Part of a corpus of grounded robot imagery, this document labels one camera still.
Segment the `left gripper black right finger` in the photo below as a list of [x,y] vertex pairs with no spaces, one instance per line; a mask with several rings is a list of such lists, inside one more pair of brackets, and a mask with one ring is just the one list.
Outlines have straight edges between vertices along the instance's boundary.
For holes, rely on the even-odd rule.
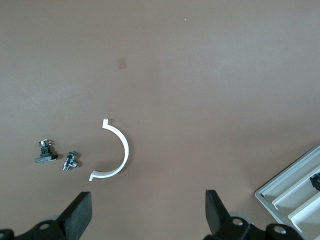
[[240,216],[231,216],[215,190],[205,192],[205,217],[211,234],[204,240],[249,239],[249,223]]

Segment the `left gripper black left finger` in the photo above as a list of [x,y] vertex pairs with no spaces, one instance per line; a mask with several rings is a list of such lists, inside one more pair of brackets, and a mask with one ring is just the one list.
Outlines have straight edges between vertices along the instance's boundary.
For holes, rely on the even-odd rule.
[[45,220],[16,240],[79,240],[92,220],[92,195],[81,192],[55,220]]

